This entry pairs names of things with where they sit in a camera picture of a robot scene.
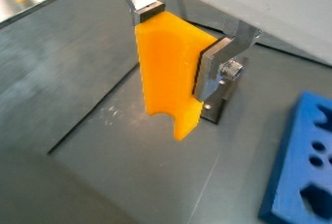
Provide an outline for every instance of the hole in blue tray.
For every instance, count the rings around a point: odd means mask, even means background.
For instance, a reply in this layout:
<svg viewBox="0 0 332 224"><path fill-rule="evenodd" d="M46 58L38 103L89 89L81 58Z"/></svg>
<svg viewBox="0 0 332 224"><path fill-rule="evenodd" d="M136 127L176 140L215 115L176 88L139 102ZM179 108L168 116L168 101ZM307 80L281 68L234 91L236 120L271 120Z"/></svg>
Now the hole in blue tray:
<svg viewBox="0 0 332 224"><path fill-rule="evenodd" d="M310 184L299 192L309 213L329 220L332 218L332 195L321 187Z"/></svg>
<svg viewBox="0 0 332 224"><path fill-rule="evenodd" d="M325 151L325 145L321 143L321 142L318 142L318 141L313 141L311 142L311 148L315 150L315 151L319 151L319 152L322 152L322 151Z"/></svg>
<svg viewBox="0 0 332 224"><path fill-rule="evenodd" d="M310 164L314 167L321 167L322 166L322 160L318 157L310 156L309 161L310 161Z"/></svg>
<svg viewBox="0 0 332 224"><path fill-rule="evenodd" d="M318 105L317 108L325 114L326 120L323 122L315 122L314 125L315 125L315 127L321 128L321 129L323 129L332 133L332 110L329 110L327 108L325 108L321 105Z"/></svg>

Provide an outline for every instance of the scratched metal surface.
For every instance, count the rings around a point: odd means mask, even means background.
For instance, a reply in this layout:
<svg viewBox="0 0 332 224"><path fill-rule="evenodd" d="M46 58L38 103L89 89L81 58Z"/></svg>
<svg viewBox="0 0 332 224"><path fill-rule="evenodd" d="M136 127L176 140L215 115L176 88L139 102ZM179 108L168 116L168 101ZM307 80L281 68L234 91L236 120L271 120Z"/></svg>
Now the scratched metal surface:
<svg viewBox="0 0 332 224"><path fill-rule="evenodd" d="M302 90L332 97L332 71L260 47L244 55L218 126L200 120L173 142L171 118L144 113L136 71L53 153L141 224L260 223L289 109Z"/></svg>
<svg viewBox="0 0 332 224"><path fill-rule="evenodd" d="M0 147L45 153L137 63L135 50L124 0L57 0L3 27Z"/></svg>

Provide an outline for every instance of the metal plate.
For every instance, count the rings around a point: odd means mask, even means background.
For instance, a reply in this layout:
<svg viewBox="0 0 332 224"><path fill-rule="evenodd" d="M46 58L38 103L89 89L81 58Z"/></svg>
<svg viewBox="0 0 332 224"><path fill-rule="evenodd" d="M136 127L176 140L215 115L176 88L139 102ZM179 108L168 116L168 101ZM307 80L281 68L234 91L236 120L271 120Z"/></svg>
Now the metal plate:
<svg viewBox="0 0 332 224"><path fill-rule="evenodd" d="M0 30L0 57L0 147L45 153L137 63L125 1L49 3Z"/></svg>

